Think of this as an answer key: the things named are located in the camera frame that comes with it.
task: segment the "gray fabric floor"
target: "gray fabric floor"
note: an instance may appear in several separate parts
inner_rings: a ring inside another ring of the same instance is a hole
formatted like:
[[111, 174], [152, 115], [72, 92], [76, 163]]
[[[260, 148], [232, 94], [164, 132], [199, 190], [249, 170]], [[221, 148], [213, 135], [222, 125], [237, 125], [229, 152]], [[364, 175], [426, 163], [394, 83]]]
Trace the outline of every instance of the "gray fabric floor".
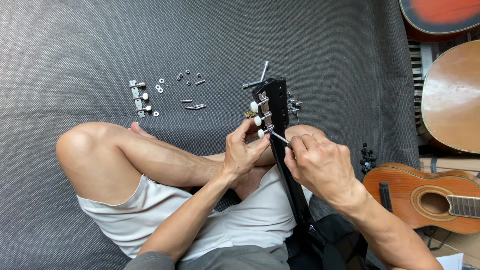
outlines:
[[[122, 269], [128, 258], [60, 169], [58, 137], [88, 121], [138, 121], [192, 153], [221, 152], [252, 99], [241, 84], [259, 79], [264, 60], [267, 78], [285, 77], [304, 101], [301, 122], [350, 147], [359, 179], [363, 142], [379, 163], [419, 165], [394, 0], [6, 0], [0, 40], [2, 270]], [[177, 82], [185, 69], [207, 82]], [[159, 78], [170, 85], [162, 94]], [[147, 83], [159, 117], [138, 118], [131, 79]], [[208, 107], [193, 115], [182, 98]], [[316, 218], [331, 211], [316, 198], [311, 208]]]

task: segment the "white tuner button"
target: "white tuner button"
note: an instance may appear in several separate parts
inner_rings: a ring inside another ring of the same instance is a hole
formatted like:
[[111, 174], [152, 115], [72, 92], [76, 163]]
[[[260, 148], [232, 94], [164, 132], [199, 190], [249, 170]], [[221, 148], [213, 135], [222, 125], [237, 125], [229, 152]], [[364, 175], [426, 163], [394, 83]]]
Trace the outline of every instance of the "white tuner button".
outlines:
[[252, 102], [250, 103], [250, 109], [251, 109], [253, 112], [258, 112], [258, 104], [257, 104], [257, 102], [252, 101]]
[[260, 118], [260, 116], [255, 116], [253, 120], [255, 121], [255, 125], [257, 126], [260, 126], [262, 124], [262, 119]]
[[263, 129], [260, 129], [258, 130], [257, 134], [258, 134], [258, 137], [261, 139], [265, 136], [265, 131], [263, 131]]

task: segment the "person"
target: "person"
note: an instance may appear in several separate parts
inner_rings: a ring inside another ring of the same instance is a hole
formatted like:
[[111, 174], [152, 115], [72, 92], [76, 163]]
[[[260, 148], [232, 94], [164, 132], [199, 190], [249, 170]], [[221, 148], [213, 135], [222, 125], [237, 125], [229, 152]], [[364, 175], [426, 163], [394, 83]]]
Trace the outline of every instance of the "person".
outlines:
[[[289, 269], [285, 239], [295, 220], [269, 148], [269, 134], [245, 120], [226, 151], [196, 156], [145, 132], [83, 123], [57, 142], [61, 167], [83, 211], [129, 257], [126, 270]], [[286, 130], [285, 164], [312, 193], [359, 228], [374, 254], [394, 269], [442, 269], [426, 245], [355, 178], [346, 146], [311, 126]], [[201, 186], [194, 195], [191, 187]], [[214, 207], [228, 189], [242, 200]]]

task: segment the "white shorts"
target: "white shorts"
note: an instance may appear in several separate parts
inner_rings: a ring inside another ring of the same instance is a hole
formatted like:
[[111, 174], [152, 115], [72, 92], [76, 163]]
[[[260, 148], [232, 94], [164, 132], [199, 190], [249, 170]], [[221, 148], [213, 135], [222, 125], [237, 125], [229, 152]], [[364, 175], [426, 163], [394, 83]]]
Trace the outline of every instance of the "white shorts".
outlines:
[[[307, 201], [312, 193], [305, 187]], [[157, 226], [192, 195], [176, 187], [158, 184], [145, 175], [135, 193], [124, 203], [109, 205], [84, 199], [78, 202], [103, 233], [129, 257], [135, 258]], [[296, 223], [276, 166], [248, 198], [222, 212], [212, 211], [192, 245], [180, 260], [199, 258], [218, 247], [281, 245]]]

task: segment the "guitar headstock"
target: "guitar headstock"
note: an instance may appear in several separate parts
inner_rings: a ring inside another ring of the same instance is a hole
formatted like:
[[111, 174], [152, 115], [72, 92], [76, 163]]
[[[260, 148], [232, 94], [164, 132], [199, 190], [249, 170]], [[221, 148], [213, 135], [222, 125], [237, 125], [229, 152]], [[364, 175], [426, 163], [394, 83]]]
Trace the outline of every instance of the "guitar headstock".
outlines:
[[254, 102], [250, 104], [253, 112], [258, 113], [255, 124], [262, 126], [258, 136], [262, 138], [265, 133], [275, 131], [285, 136], [288, 127], [287, 108], [287, 83], [285, 78], [270, 78], [261, 82], [253, 91]]

